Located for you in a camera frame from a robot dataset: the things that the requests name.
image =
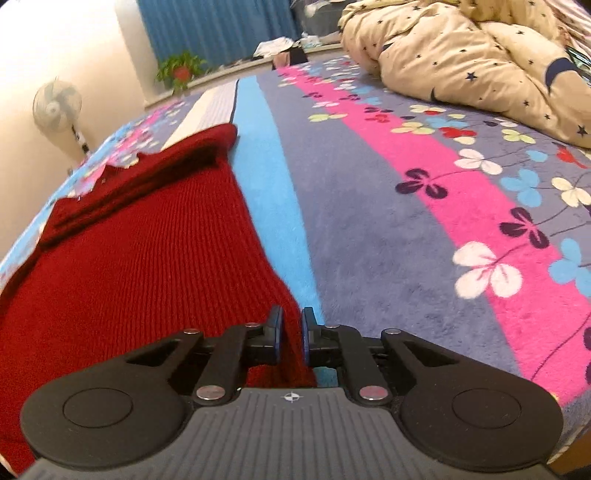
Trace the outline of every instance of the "beige star-patterned comforter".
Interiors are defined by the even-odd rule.
[[[395,92],[498,112],[591,148],[591,87],[544,0],[363,0],[339,27],[351,58]]]

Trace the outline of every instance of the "electric fan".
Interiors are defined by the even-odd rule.
[[[81,109],[82,95],[71,83],[61,80],[54,80],[43,85],[33,100],[35,123],[43,130],[52,132],[70,128],[86,155],[90,149],[82,134],[75,127]]]

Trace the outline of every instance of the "green leaves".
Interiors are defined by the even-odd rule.
[[[172,81],[174,91],[187,90],[189,88],[188,82],[195,77],[200,77],[205,73],[203,65],[207,64],[197,55],[192,55],[190,51],[184,50],[179,55],[171,55],[164,60],[156,73],[156,80],[159,82]],[[182,82],[174,78],[174,71],[179,67],[187,67],[191,72],[192,78],[187,82]]]

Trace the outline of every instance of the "round black pad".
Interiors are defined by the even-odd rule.
[[[124,420],[133,407],[127,393],[113,388],[90,388],[66,401],[64,415],[80,427],[97,429]]]
[[[59,378],[29,397],[21,430],[37,456],[107,469],[145,458],[176,437],[187,406],[165,378],[143,365],[112,365]]]
[[[409,440],[432,458],[469,471],[545,462],[563,425],[552,396],[486,365],[461,365],[422,371],[400,407]]]
[[[456,395],[452,406],[460,420],[480,429],[506,427],[521,413],[519,402],[511,395],[487,388],[475,388]]]

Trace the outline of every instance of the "potted plant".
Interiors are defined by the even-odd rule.
[[[160,64],[156,79],[172,85],[174,93],[179,93],[189,88],[189,82],[195,77],[203,75],[202,65],[207,63],[198,56],[194,56],[188,50],[180,55],[171,55]]]

